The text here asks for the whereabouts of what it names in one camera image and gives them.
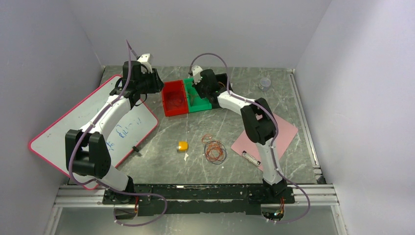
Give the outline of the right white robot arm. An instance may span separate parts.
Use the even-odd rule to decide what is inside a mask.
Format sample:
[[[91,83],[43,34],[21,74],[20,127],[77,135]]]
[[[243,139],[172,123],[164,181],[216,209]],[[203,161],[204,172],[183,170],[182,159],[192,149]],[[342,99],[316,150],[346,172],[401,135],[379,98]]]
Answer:
[[[263,98],[250,99],[230,90],[230,82],[221,87],[217,75],[211,69],[204,70],[194,66],[189,70],[193,77],[193,87],[199,97],[207,98],[214,106],[228,109],[242,118],[245,133],[253,142],[261,157],[263,166],[264,197],[275,203],[287,188],[286,179],[280,171],[279,158],[274,145],[278,136],[278,124],[267,101]]]

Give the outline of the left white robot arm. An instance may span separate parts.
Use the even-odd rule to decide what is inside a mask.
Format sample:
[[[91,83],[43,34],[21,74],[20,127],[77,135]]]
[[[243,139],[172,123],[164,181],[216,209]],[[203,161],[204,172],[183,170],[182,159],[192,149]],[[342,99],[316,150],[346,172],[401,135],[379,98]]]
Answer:
[[[162,91],[164,83],[151,66],[147,55],[135,61],[126,61],[123,76],[104,106],[80,129],[70,129],[65,135],[66,167],[70,178],[78,185],[91,182],[115,192],[124,204],[136,196],[133,179],[112,165],[106,140],[119,121],[139,106],[141,96]]]

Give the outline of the black plastic bin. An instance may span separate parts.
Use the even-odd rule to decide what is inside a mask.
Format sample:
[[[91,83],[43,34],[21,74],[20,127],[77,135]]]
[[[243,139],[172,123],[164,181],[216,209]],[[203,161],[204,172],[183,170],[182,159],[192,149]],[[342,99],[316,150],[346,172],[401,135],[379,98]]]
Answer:
[[[218,96],[221,93],[227,92],[227,84],[228,84],[228,76],[226,73],[216,74],[215,75],[216,81],[218,83],[219,88],[216,89],[214,92],[214,103],[212,104],[213,109],[220,108],[219,102],[218,102]]]

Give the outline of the red plastic bin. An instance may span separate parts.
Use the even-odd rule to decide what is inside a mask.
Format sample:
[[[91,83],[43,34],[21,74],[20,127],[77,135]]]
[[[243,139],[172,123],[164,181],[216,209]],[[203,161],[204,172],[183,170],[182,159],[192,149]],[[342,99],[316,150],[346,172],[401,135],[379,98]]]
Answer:
[[[183,80],[165,82],[161,96],[166,117],[189,113]]]

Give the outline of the green plastic bin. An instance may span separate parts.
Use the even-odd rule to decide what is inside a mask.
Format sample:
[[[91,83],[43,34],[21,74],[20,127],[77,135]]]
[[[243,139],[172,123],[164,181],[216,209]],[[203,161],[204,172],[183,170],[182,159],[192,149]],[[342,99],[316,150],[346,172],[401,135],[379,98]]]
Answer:
[[[207,111],[212,109],[212,105],[206,98],[200,98],[193,85],[193,78],[186,78],[183,80],[185,93],[188,103],[188,111],[190,113]]]

